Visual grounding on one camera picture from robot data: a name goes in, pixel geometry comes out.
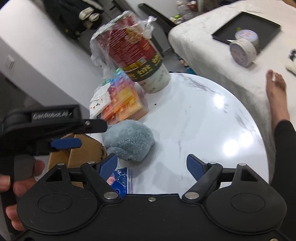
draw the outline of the black tray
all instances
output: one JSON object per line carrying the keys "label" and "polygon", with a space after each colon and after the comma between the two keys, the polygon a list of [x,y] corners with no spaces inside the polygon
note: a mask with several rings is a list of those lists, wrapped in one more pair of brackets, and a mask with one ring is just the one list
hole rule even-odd
{"label": "black tray", "polygon": [[212,37],[222,43],[230,44],[227,40],[235,40],[237,28],[249,29],[257,33],[260,51],[281,31],[281,26],[277,23],[247,12],[240,12],[213,33]]}

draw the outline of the orange pill box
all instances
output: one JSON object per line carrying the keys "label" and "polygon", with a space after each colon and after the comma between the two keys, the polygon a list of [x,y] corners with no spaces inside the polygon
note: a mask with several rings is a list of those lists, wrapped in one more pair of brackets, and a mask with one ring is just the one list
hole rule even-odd
{"label": "orange pill box", "polygon": [[125,119],[138,120],[147,113],[138,97],[133,81],[125,73],[117,71],[117,77],[110,80],[108,91],[111,104],[103,110],[101,118],[109,125]]}

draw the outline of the metal screw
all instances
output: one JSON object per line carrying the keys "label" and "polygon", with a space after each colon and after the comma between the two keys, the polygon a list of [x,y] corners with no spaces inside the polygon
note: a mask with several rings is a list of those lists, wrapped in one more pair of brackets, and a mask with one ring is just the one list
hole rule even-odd
{"label": "metal screw", "polygon": [[117,192],[106,192],[104,194],[104,198],[106,199],[115,199],[118,197],[118,193]]}
{"label": "metal screw", "polygon": [[148,198],[148,201],[150,201],[150,202],[155,202],[155,201],[156,201],[156,198],[155,198],[155,197],[149,197],[149,198]]}
{"label": "metal screw", "polygon": [[190,199],[190,200],[197,199],[199,197],[200,197],[200,195],[197,192],[185,193],[185,198]]}

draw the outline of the light switch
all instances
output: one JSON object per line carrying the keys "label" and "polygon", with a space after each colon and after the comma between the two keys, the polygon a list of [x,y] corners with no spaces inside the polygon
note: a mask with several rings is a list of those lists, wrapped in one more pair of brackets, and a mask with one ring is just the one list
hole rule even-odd
{"label": "light switch", "polygon": [[6,62],[5,62],[5,66],[9,69],[12,69],[13,64],[15,63],[15,60],[13,59],[13,57],[11,57],[10,55],[7,56]]}

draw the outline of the white bedsheet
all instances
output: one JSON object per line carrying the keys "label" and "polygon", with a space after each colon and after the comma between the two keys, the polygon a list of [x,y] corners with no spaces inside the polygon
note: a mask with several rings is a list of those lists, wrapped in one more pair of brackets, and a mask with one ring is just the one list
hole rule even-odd
{"label": "white bedsheet", "polygon": [[[282,32],[248,68],[236,64],[230,55],[229,46],[211,36],[240,11],[264,17],[282,26]],[[273,69],[283,75],[287,82],[291,122],[296,124],[296,76],[284,67],[289,52],[296,48],[295,26],[296,8],[281,0],[241,0],[195,17],[172,29],[169,35],[169,42],[175,52],[198,75],[229,90],[248,109],[264,140],[270,176],[274,171],[275,148],[265,92],[265,73],[268,69]]]}

